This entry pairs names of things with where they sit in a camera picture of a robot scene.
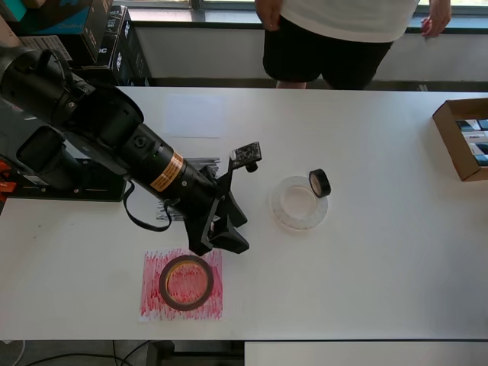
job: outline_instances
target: clear tape roll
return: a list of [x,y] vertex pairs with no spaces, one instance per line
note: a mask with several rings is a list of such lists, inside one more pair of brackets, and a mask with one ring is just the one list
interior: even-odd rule
[[[286,192],[293,187],[300,187],[305,188],[316,200],[316,209],[315,211],[303,218],[293,217],[289,214],[283,205],[283,198],[286,195]],[[329,207],[329,203],[327,201],[327,197],[318,198],[312,191],[310,187],[310,181],[308,178],[305,177],[288,177],[285,178],[281,183],[273,190],[271,196],[271,210],[273,214],[276,216],[279,222],[283,223],[285,226],[290,227],[291,229],[296,230],[308,230],[312,229],[321,223],[324,217],[327,214],[327,209]]]

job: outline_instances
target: cable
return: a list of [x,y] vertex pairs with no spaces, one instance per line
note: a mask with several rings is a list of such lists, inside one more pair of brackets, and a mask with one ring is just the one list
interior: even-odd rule
[[134,183],[132,181],[128,181],[128,183],[130,184],[130,187],[124,193],[124,207],[125,207],[125,211],[127,212],[127,216],[132,220],[132,222],[135,223],[137,226],[142,227],[143,229],[156,231],[157,233],[161,233],[161,232],[169,229],[169,227],[171,226],[172,218],[168,212],[168,205],[167,204],[165,204],[165,212],[166,212],[166,216],[168,217],[168,225],[166,225],[166,226],[149,225],[148,223],[145,223],[145,222],[137,219],[136,217],[132,216],[132,214],[129,212],[129,209],[127,208],[127,199],[132,194],[132,192],[134,192],[135,186],[134,186]]
[[58,356],[43,358],[42,360],[37,360],[37,361],[31,362],[30,364],[26,364],[25,366],[34,366],[35,364],[42,364],[43,362],[48,362],[48,361],[56,360],[58,358],[72,357],[72,356],[113,358],[115,360],[122,361],[122,364],[120,364],[120,366],[123,366],[124,364],[126,364],[127,366],[133,366],[133,364],[129,363],[128,361],[123,360],[120,357],[112,356],[112,355],[96,355],[95,353],[93,353],[93,354],[92,353],[66,353],[64,355],[58,355]]
[[18,364],[18,362],[21,360],[22,356],[24,355],[24,351],[25,351],[25,341],[22,341],[21,353],[19,354],[19,356],[17,357],[17,360],[15,360],[15,362],[12,366],[15,366],[16,364]]
[[144,346],[145,346],[145,345],[147,345],[149,342],[151,342],[151,341],[145,341],[145,342],[141,343],[140,345],[138,345],[138,346],[137,346],[135,349],[133,349],[132,351],[130,351],[130,352],[128,353],[128,355],[124,357],[124,362],[126,362],[125,360],[127,360],[127,359],[128,359],[128,358],[129,358],[129,357],[130,357],[130,356],[131,356],[131,355],[132,355],[132,354],[133,354],[135,351],[137,351],[139,348],[144,347]]
[[114,362],[115,362],[115,366],[119,366],[119,364],[117,363],[117,353],[115,352],[115,341],[112,341],[112,350],[114,351]]

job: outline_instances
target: hand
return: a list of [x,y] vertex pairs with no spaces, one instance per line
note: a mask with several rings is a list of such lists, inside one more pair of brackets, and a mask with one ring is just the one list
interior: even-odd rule
[[422,36],[437,37],[451,21],[451,0],[430,0],[429,16],[422,19]]
[[256,13],[267,31],[280,29],[280,13],[283,0],[255,0]]

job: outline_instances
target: cardboard box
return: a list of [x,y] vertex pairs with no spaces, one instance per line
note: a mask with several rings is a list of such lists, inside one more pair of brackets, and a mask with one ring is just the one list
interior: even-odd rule
[[444,144],[448,148],[459,178],[462,181],[488,179],[488,166],[480,166],[457,123],[458,120],[486,120],[488,118],[488,98],[446,101],[434,113],[433,118]]
[[105,34],[97,62],[93,66],[82,66],[73,69],[73,72],[88,82],[95,80],[109,85],[127,86],[134,80],[120,38],[113,34]]
[[0,0],[0,15],[6,21],[20,21],[26,11],[22,0]]
[[71,65],[95,63],[112,0],[49,0],[12,30],[27,47],[56,47]]
[[122,46],[129,57],[130,66],[136,76],[134,79],[135,85],[149,85],[152,81],[151,72],[147,66],[146,57],[140,46],[136,30],[132,27],[127,7],[123,5],[112,6],[105,33],[119,36]]
[[22,0],[22,2],[28,9],[37,9],[43,6],[46,0]]
[[12,32],[7,22],[0,17],[0,46],[3,47],[17,47],[21,42],[17,36]]

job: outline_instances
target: paper sheet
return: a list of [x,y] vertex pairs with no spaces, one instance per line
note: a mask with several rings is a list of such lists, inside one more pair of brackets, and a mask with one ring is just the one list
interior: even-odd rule
[[193,254],[187,249],[146,252],[144,256],[143,289],[140,301],[140,321],[174,319],[220,319],[223,312],[222,253],[214,249],[201,257],[212,268],[213,290],[199,308],[178,311],[165,304],[159,293],[159,278],[163,268],[180,255]]
[[168,95],[164,102],[163,134],[173,137],[219,138],[224,133],[222,95]]

